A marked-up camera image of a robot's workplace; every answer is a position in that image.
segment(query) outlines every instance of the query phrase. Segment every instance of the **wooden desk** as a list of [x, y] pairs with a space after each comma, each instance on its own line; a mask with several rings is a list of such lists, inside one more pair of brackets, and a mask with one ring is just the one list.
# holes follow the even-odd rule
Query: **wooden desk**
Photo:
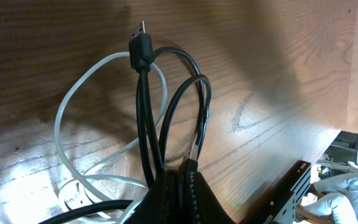
[[[298, 159], [314, 162], [346, 120], [356, 0], [22, 1], [0, 3], [0, 223], [35, 223], [61, 212], [71, 178], [53, 141], [57, 108], [101, 58], [127, 50], [129, 31], [147, 23], [154, 48], [176, 45], [213, 87], [200, 170], [239, 221]], [[188, 76], [172, 55], [156, 60], [169, 96]], [[126, 59], [98, 70], [63, 117], [66, 155], [83, 172], [136, 137], [137, 74]], [[154, 111], [160, 84], [150, 75]], [[181, 100], [167, 166], [192, 139], [195, 90]], [[105, 168], [143, 179], [138, 148]], [[129, 198], [123, 185], [103, 192]]]

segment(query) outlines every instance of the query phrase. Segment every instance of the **black cable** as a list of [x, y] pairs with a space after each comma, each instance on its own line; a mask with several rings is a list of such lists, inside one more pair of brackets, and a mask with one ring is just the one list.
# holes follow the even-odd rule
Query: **black cable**
[[[205, 99], [205, 107], [204, 107], [204, 123], [203, 123], [203, 129], [206, 130], [206, 125], [208, 122], [208, 113], [209, 113], [209, 104], [211, 102], [211, 98], [212, 98], [212, 90], [211, 90], [211, 84], [208, 80], [208, 78], [205, 75], [197, 75], [194, 77], [190, 77], [189, 79], [187, 79], [179, 88], [178, 90], [175, 92], [174, 96], [172, 97], [171, 102], [168, 105], [167, 108], [167, 112], [165, 112], [165, 116], [164, 116], [164, 120], [161, 126], [161, 132], [160, 132], [160, 143], [162, 143], [163, 147], [166, 147], [167, 145], [167, 139], [168, 139], [168, 133], [169, 133], [169, 128], [171, 125], [171, 121], [173, 118], [173, 114], [175, 112], [175, 109], [178, 105], [178, 102], [181, 98], [181, 96], [183, 95], [183, 93], [186, 91], [186, 89], [194, 84], [195, 82], [199, 82], [202, 81], [205, 84], [206, 87], [206, 99]], [[199, 147], [202, 147], [202, 143], [204, 141], [204, 137], [202, 137], [200, 139], [200, 145], [198, 145]]]
[[[160, 47], [159, 49], [154, 51], [154, 57], [157, 58], [159, 55], [163, 53], [171, 53], [176, 54], [184, 58], [190, 65], [190, 67], [193, 69], [195, 75], [200, 75], [200, 69], [198, 68], [196, 62], [194, 59], [184, 50], [177, 49], [174, 47]], [[196, 144], [202, 146], [203, 145], [203, 139], [205, 137], [205, 128], [204, 124], [206, 122], [205, 116], [204, 116], [204, 93], [203, 93], [203, 83], [197, 82], [197, 90], [198, 90], [198, 99], [200, 102], [199, 110], [198, 110], [198, 117], [197, 117], [197, 125], [196, 125], [196, 132], [197, 132], [197, 138], [196, 138]], [[163, 141], [158, 142], [160, 146], [160, 153], [162, 157], [162, 161], [164, 162], [165, 159], [165, 151], [166, 147], [165, 143]], [[201, 147], [198, 148], [198, 156], [201, 154]]]
[[144, 115], [142, 109], [142, 95], [140, 92], [140, 79], [137, 82], [136, 88], [136, 121], [137, 121], [137, 135], [139, 137], [140, 158], [142, 159], [142, 167], [144, 177], [148, 188], [151, 188], [154, 183], [154, 176], [149, 160], [149, 152], [147, 150], [147, 134], [144, 126]]
[[95, 203], [57, 215], [41, 222], [40, 224], [66, 223], [74, 219], [81, 218], [97, 212], [104, 212], [106, 210], [126, 209], [131, 203], [131, 200], [111, 200], [107, 202]]
[[150, 91], [149, 91], [149, 79], [146, 71], [142, 70], [139, 73], [139, 80], [140, 80], [140, 90], [141, 90], [145, 125], [147, 129], [147, 135], [149, 137], [150, 148], [153, 155], [155, 175], [157, 178], [159, 174], [164, 173], [164, 168], [163, 168], [160, 148], [158, 146], [157, 133], [154, 127], [154, 119], [153, 119]]

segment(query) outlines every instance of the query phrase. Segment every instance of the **chair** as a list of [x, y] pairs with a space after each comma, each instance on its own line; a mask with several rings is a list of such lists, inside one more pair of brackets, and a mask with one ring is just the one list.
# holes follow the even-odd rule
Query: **chair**
[[348, 151], [353, 152], [353, 157], [352, 159], [342, 159], [342, 158], [338, 158], [341, 157], [343, 154], [338, 154], [337, 155], [332, 155], [335, 160], [340, 160], [340, 161], [352, 161], [354, 162], [356, 165], [358, 165], [358, 134], [356, 133], [348, 133], [346, 131], [341, 131], [337, 138], [333, 141], [333, 143], [330, 145], [329, 150], [333, 149], [333, 148], [339, 148], [339, 149], [345, 149]]

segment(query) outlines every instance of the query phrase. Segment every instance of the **usb connector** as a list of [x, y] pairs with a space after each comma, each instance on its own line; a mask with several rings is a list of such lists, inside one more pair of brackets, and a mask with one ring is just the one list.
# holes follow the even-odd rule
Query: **usb connector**
[[131, 31], [131, 40], [137, 37], [139, 34], [145, 34], [146, 28], [144, 26], [144, 21], [140, 22], [140, 26], [136, 27]]
[[152, 38], [146, 33], [144, 21], [131, 32], [129, 55], [131, 67], [136, 70], [137, 73], [141, 71], [150, 72], [150, 64], [154, 62], [154, 53]]

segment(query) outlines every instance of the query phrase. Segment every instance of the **cable bundle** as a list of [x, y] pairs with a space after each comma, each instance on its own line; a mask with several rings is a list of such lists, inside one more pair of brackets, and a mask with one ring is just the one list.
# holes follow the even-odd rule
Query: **cable bundle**
[[[69, 92], [64, 97], [60, 107], [58, 109], [58, 113], [55, 120], [55, 127], [54, 127], [54, 135], [55, 135], [55, 143], [57, 146], [58, 154], [62, 159], [63, 163], [66, 165], [67, 169], [72, 173], [74, 179], [65, 183], [59, 191], [58, 199], [59, 205], [62, 210], [65, 212], [61, 215], [57, 215], [49, 220], [42, 222], [43, 224], [55, 224], [55, 223], [65, 223], [73, 219], [79, 219], [83, 222], [88, 223], [124, 223], [126, 219], [133, 213], [135, 208], [141, 203], [142, 199], [144, 198], [143, 193], [139, 198], [134, 201], [131, 200], [112, 200], [98, 189], [96, 189], [93, 185], [91, 185], [88, 180], [111, 180], [111, 181], [118, 181], [128, 184], [133, 184], [141, 187], [148, 187], [150, 188], [154, 183], [154, 177], [149, 161], [149, 153], [147, 150], [147, 138], [149, 139], [150, 148], [152, 151], [152, 156], [155, 164], [155, 173], [156, 178], [164, 172], [164, 158], [165, 158], [165, 151], [168, 139], [168, 132], [170, 128], [170, 123], [173, 118], [173, 114], [175, 112], [176, 106], [185, 92], [185, 90], [191, 86], [192, 84], [196, 84], [198, 89], [198, 96], [200, 101], [200, 107], [198, 112], [197, 118], [197, 125], [196, 125], [196, 141], [195, 144], [198, 147], [198, 157], [200, 156], [200, 152], [202, 149], [206, 125], [208, 122], [208, 111], [209, 111], [209, 103], [211, 101], [211, 85], [209, 80], [206, 76], [200, 74], [200, 70], [195, 63], [195, 61], [188, 55], [185, 51], [180, 49], [175, 49], [172, 47], [162, 47], [154, 51], [154, 57], [158, 57], [163, 53], [172, 53], [177, 54], [180, 57], [183, 57], [191, 66], [194, 71], [194, 75], [187, 79], [175, 92], [171, 102], [168, 105], [167, 112], [165, 113], [162, 128], [160, 131], [159, 138], [157, 139], [157, 133], [155, 130], [155, 125], [160, 121], [162, 115], [164, 113], [167, 101], [167, 85], [165, 83], [165, 78], [160, 71], [160, 69], [154, 64], [151, 63], [150, 66], [152, 69], [156, 70], [160, 77], [160, 81], [162, 84], [162, 102], [160, 106], [160, 111], [157, 116], [157, 120], [154, 122], [152, 116], [152, 109], [150, 105], [150, 94], [149, 94], [149, 81], [148, 81], [148, 71], [140, 70], [139, 71], [139, 80], [136, 89], [136, 115], [137, 115], [137, 129], [139, 138], [133, 140], [128, 145], [124, 146], [122, 149], [116, 151], [115, 153], [111, 154], [107, 158], [99, 161], [94, 166], [90, 167], [84, 174], [80, 174], [73, 166], [73, 164], [68, 160], [66, 155], [63, 152], [62, 146], [60, 144], [60, 123], [62, 120], [64, 109], [70, 100], [71, 96], [74, 92], [80, 87], [80, 85], [89, 78], [93, 72], [95, 72], [99, 67], [104, 65], [105, 63], [109, 62], [110, 60], [114, 60], [119, 57], [129, 57], [129, 52], [120, 52], [116, 54], [112, 54], [107, 56], [106, 58], [102, 59], [96, 65], [91, 67], [69, 90]], [[206, 86], [207, 95], [204, 98], [204, 91], [203, 87]], [[139, 142], [140, 146], [140, 156], [142, 159], [142, 167], [144, 170], [144, 175], [146, 179], [146, 183], [143, 183], [139, 180], [132, 179], [130, 177], [121, 177], [116, 175], [87, 175], [87, 173], [97, 167], [101, 167], [107, 164], [109, 161], [113, 160], [117, 156], [121, 155], [122, 153], [128, 151], [129, 149], [133, 148]], [[80, 185], [80, 192], [85, 199], [89, 200], [87, 195], [87, 191], [91, 192], [97, 198], [101, 199], [103, 202], [101, 203], [94, 203], [92, 205], [88, 205], [85, 207], [77, 208], [71, 210], [67, 204], [64, 202], [62, 198], [63, 189], [68, 184], [73, 183], [81, 183]], [[115, 218], [111, 218], [109, 215], [103, 213], [106, 210], [122, 210], [124, 209], [124, 213], [116, 220]], [[95, 219], [95, 218], [86, 218], [85, 216], [93, 213], [98, 213], [103, 217], [103, 219]]]

